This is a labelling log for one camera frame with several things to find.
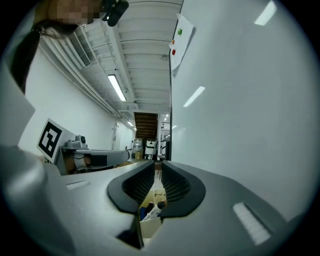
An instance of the pipe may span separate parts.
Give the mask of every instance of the pipe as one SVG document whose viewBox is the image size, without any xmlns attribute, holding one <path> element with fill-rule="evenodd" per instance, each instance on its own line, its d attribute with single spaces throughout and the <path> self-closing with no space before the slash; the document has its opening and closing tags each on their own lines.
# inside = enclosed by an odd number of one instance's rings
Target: pipe
<svg viewBox="0 0 320 256">
<path fill-rule="evenodd" d="M 155 110 L 143 110 L 143 109 L 129 109 L 129 110 L 118 110 L 121 112 L 135 112 L 135 113 L 149 113 L 149 114 L 167 114 L 168 111 L 155 111 Z"/>
<path fill-rule="evenodd" d="M 134 102 L 126 102 L 126 104 L 135 104 Z M 165 104 L 164 102 L 158 102 L 158 103 L 152 103 L 152 102 L 149 102 L 149 103 L 146 103 L 146 102 L 140 102 L 139 104 L 141 105 L 162 105 L 162 104 Z"/>
<path fill-rule="evenodd" d="M 101 19 L 100 19 L 100 26 L 101 26 L 101 29 L 102 29 L 102 33 L 104 34 L 104 36 L 106 36 L 105 31 L 104 31 L 104 25 L 103 25 Z M 116 48 L 118 48 L 118 44 L 117 44 L 117 39 L 116 39 L 116 36 L 115 36 L 116 34 L 115 33 L 117 33 L 117 35 L 119 36 L 119 32 L 118 32 L 118 29 L 116 29 L 116 28 L 117 28 L 117 25 L 114 26 L 114 27 L 109 27 L 109 26 L 107 27 L 107 33 L 109 35 L 109 40 L 111 41 L 111 44 L 113 45 L 113 51 L 114 52 L 115 52 Z M 113 56 L 112 51 L 110 49 L 110 46 L 108 44 L 108 38 L 107 38 L 106 42 L 107 42 L 107 47 L 108 47 L 110 55 L 112 57 L 114 66 L 117 68 L 117 64 L 115 62 L 114 56 Z M 124 77 L 125 80 L 127 80 L 127 88 L 128 88 L 128 91 L 130 92 L 131 96 L 135 97 L 134 87 L 130 83 L 129 77 L 128 77 L 128 74 L 127 74 L 127 73 L 129 73 L 128 69 L 126 69 L 127 67 L 123 63 L 125 60 L 122 60 L 121 53 L 120 53 L 119 50 L 118 50 L 118 52 L 119 52 L 119 61 L 122 64 L 122 67 L 120 68 L 120 70 L 123 70 L 122 76 Z M 136 107 L 137 110 L 139 109 L 139 106 L 136 103 L 135 103 L 135 107 Z"/>
<path fill-rule="evenodd" d="M 125 120 L 129 120 L 128 117 L 127 117 L 124 113 L 119 112 L 119 114 L 120 114 L 120 115 L 122 116 L 122 118 L 124 118 Z"/>
<path fill-rule="evenodd" d="M 93 97 L 91 94 L 88 93 L 88 91 L 83 90 L 78 84 L 75 83 L 48 55 L 48 53 L 43 49 L 43 47 L 39 44 L 39 48 L 43 52 L 43 54 L 48 58 L 48 60 L 71 82 L 73 83 L 80 91 L 82 91 L 84 94 L 86 94 L 90 99 L 92 99 L 94 102 L 96 102 L 100 107 L 102 107 L 105 111 L 107 111 L 109 114 L 112 114 L 108 108 L 106 108 L 104 105 L 102 105 L 95 97 Z"/>
<path fill-rule="evenodd" d="M 98 60 L 98 57 L 97 57 L 94 49 L 93 49 L 92 46 L 91 46 L 91 43 L 90 43 L 90 41 L 89 41 L 89 38 L 88 38 L 88 36 L 87 36 L 87 33 L 86 33 L 84 27 L 83 27 L 83 26 L 80 26 L 80 29 L 81 29 L 81 31 L 82 31 L 82 34 L 83 34 L 85 40 L 86 40 L 86 43 L 88 44 L 88 46 L 89 46 L 89 48 L 90 48 L 90 50 L 91 50 L 91 52 L 92 52 L 92 55 L 93 55 L 95 61 L 97 62 L 98 66 L 100 67 L 100 69 L 101 69 L 101 71 L 102 71 L 102 73 L 103 73 L 103 75 L 104 75 L 107 83 L 110 83 L 110 81 L 109 81 L 109 79 L 108 79 L 108 77 L 107 77 L 107 75 L 106 75 L 106 73 L 105 73 L 105 70 L 104 70 L 103 67 L 101 66 L 101 63 L 100 63 L 100 61 Z"/>
<path fill-rule="evenodd" d="M 98 98 L 116 117 L 120 117 L 120 115 L 116 112 L 116 110 L 109 105 L 100 94 L 89 84 L 86 78 L 79 72 L 77 67 L 71 62 L 68 58 L 67 54 L 63 51 L 61 45 L 52 38 L 43 37 L 43 40 L 46 42 L 48 47 L 53 51 L 56 57 L 61 61 L 61 63 L 68 69 L 68 71 L 85 87 L 91 95 L 95 95 L 95 98 Z"/>
<path fill-rule="evenodd" d="M 170 100 L 147 99 L 147 98 L 127 98 L 130 101 L 146 101 L 146 102 L 170 102 Z"/>
<path fill-rule="evenodd" d="M 104 98 L 101 97 L 101 95 L 96 91 L 95 88 L 91 86 L 91 84 L 87 81 L 87 79 L 79 72 L 77 67 L 71 62 L 71 60 L 68 58 L 67 54 L 63 51 L 61 45 L 54 39 L 50 38 L 53 45 L 56 47 L 57 51 L 62 55 L 62 61 L 64 62 L 65 67 L 73 74 L 75 78 L 77 79 L 89 92 L 94 93 L 106 107 L 113 112 L 116 117 L 119 117 L 117 111 L 105 101 Z"/>
</svg>

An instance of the gray plastic surface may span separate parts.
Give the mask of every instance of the gray plastic surface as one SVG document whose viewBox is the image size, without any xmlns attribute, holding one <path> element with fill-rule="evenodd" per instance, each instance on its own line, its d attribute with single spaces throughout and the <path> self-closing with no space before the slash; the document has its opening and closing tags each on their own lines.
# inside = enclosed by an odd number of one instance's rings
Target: gray plastic surface
<svg viewBox="0 0 320 256">
<path fill-rule="evenodd" d="M 242 251 L 236 256 L 271 256 L 273 255 L 281 245 L 283 245 L 288 238 L 293 234 L 295 229 L 298 227 L 302 221 L 303 216 L 299 215 L 298 217 L 293 218 L 289 221 L 285 228 L 279 230 L 275 233 L 270 239 L 264 243 L 250 248 L 248 250 Z"/>
<path fill-rule="evenodd" d="M 0 158 L 1 189 L 7 205 L 24 230 L 51 255 L 228 256 L 259 252 L 232 210 L 239 202 L 245 202 L 273 233 L 287 227 L 276 210 L 236 181 L 171 162 L 203 182 L 205 197 L 188 216 L 165 218 L 150 242 L 138 250 L 116 238 L 132 227 L 135 216 L 118 211 L 106 189 L 112 179 L 144 162 L 61 176 L 55 165 L 42 164 L 17 148 L 0 147 Z"/>
<path fill-rule="evenodd" d="M 65 162 L 63 157 L 63 150 L 72 150 L 72 148 L 68 148 L 65 146 L 60 146 L 56 155 L 55 165 L 58 167 L 61 175 L 67 175 L 67 171 L 65 168 Z M 101 166 L 100 168 L 115 166 L 118 164 L 122 164 L 130 158 L 130 153 L 127 150 L 95 150 L 95 149 L 77 149 L 74 150 L 75 153 L 78 154 L 88 154 L 92 156 L 106 156 L 107 157 L 107 165 Z"/>
<path fill-rule="evenodd" d="M 144 252 L 227 256 L 252 249 L 254 243 L 232 209 L 239 202 L 245 202 L 268 229 L 285 228 L 286 221 L 274 208 L 233 179 L 169 163 L 197 176 L 205 185 L 205 197 L 188 216 L 165 218 Z"/>
</svg>

